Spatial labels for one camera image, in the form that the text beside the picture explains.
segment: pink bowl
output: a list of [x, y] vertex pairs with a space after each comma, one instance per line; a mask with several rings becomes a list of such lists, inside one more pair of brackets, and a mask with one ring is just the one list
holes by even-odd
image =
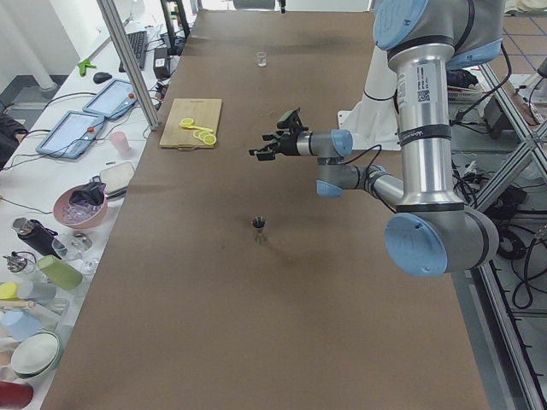
[[65, 220], [63, 219], [62, 209], [68, 205], [68, 200], [70, 200], [70, 196], [75, 190], [79, 190], [83, 187], [84, 185], [74, 186], [57, 198], [55, 205], [53, 206], [53, 216], [55, 217], [57, 222], [73, 229], [94, 228], [95, 226], [98, 226], [101, 224], [101, 222], [103, 222], [104, 215], [106, 215], [106, 211], [108, 209], [106, 197], [104, 198], [103, 204], [98, 209], [98, 211], [87, 220], [82, 220], [81, 222], [71, 224], [65, 222]]

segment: tablet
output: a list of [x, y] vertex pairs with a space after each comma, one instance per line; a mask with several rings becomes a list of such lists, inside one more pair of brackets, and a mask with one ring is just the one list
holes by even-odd
[[104, 121], [101, 115], [68, 111], [36, 148], [36, 152], [55, 158], [77, 158], [100, 133]]
[[83, 108], [85, 113], [102, 115], [108, 120], [120, 118], [137, 102], [130, 82], [113, 79]]

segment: gray chair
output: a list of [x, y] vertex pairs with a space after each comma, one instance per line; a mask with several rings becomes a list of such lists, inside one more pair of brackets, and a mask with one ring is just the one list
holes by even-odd
[[275, 0], [233, 0], [233, 7], [236, 10], [241, 10], [241, 9], [273, 10], [275, 9]]

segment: wooden cutting board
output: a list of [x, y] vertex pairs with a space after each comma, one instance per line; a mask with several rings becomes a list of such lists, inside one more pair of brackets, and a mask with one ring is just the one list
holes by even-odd
[[194, 130], [179, 126], [183, 118], [193, 118], [196, 126], [212, 128], [214, 135], [219, 126], [222, 100], [216, 98], [175, 98], [169, 112], [168, 122], [160, 140], [161, 148], [197, 149], [214, 148], [194, 138]]

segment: black bottle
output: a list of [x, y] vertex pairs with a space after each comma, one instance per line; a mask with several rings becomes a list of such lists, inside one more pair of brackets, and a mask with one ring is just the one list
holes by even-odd
[[28, 220], [27, 218], [17, 218], [11, 227], [17, 232], [17, 236], [21, 241], [36, 249], [43, 256], [54, 255], [59, 257], [51, 246], [57, 232], [45, 228], [37, 220]]

